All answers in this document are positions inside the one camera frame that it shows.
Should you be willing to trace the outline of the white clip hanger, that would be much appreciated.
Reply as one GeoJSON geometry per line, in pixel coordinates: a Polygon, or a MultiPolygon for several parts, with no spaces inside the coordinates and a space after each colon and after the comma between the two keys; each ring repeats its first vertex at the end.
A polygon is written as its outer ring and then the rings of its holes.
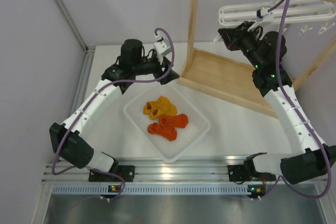
{"type": "MultiPolygon", "coordinates": [[[[253,27],[261,26],[263,29],[269,25],[280,25],[286,2],[272,0],[268,2],[226,5],[219,9],[218,23],[222,28],[235,28],[243,22],[254,22],[253,27]],[[272,23],[258,23],[256,11],[262,7],[268,8],[274,15],[272,23]]],[[[299,34],[310,30],[308,23],[329,22],[335,18],[335,7],[332,3],[322,0],[290,0],[286,12],[285,25],[304,23],[299,34]]]]}

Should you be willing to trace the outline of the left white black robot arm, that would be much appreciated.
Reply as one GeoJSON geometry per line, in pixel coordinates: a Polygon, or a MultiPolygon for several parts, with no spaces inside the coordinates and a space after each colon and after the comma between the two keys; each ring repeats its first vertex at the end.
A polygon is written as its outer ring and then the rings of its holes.
{"type": "Polygon", "coordinates": [[[175,54],[171,39],[164,40],[159,35],[155,39],[150,56],[143,54],[141,41],[127,39],[121,46],[116,62],[104,71],[86,101],[61,124],[54,123],[50,127],[51,143],[55,151],[52,163],[54,175],[57,174],[56,163],[63,158],[79,169],[87,167],[100,170],[106,180],[117,178],[117,160],[95,151],[87,143],[86,137],[105,109],[122,96],[131,84],[138,82],[137,76],[151,74],[154,81],[162,85],[179,78],[179,74],[172,70],[174,61],[166,57],[175,54]]]}

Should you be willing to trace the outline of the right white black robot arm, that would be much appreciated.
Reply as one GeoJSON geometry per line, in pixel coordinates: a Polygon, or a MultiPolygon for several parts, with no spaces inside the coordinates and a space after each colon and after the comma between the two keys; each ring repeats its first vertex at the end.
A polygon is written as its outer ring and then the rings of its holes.
{"type": "Polygon", "coordinates": [[[292,184],[325,175],[335,163],[335,146],[328,146],[313,129],[299,104],[291,79],[280,62],[286,40],[278,32],[249,30],[252,22],[218,30],[226,48],[241,51],[255,68],[253,83],[273,108],[290,143],[291,154],[255,154],[247,158],[245,174],[258,180],[264,173],[281,175],[292,184]]]}

